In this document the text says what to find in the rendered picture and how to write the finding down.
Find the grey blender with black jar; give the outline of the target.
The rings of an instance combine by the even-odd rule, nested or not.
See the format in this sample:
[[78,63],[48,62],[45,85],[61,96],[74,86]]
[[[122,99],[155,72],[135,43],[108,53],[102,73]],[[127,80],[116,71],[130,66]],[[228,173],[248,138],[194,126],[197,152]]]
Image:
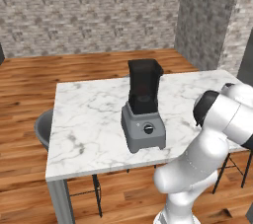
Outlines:
[[158,111],[160,77],[155,72],[129,72],[130,89],[122,108],[122,128],[131,153],[166,147],[166,129]]

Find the grey bar stool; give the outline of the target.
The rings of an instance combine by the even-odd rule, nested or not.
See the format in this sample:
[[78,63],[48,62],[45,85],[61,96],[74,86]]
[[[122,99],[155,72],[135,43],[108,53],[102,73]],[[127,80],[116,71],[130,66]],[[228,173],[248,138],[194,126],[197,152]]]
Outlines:
[[[51,132],[51,124],[52,124],[52,116],[53,116],[53,110],[48,110],[46,112],[43,112],[36,120],[34,125],[34,131],[36,134],[36,137],[42,144],[42,146],[45,148],[45,150],[48,150],[49,147],[49,137]],[[98,180],[98,177],[96,175],[92,176],[93,179],[93,185],[94,189],[93,192],[96,195],[99,215],[103,216],[102,208],[101,208],[101,186]]]

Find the marble top island table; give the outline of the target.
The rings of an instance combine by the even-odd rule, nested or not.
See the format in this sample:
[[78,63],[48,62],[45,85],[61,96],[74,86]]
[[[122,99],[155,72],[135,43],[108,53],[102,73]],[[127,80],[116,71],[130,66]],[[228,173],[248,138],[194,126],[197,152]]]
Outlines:
[[154,165],[176,159],[200,133],[193,109],[206,91],[241,83],[224,70],[162,76],[158,108],[166,147],[131,153],[121,126],[129,80],[60,83],[56,87],[45,179],[58,224],[75,224],[67,182],[71,178]]

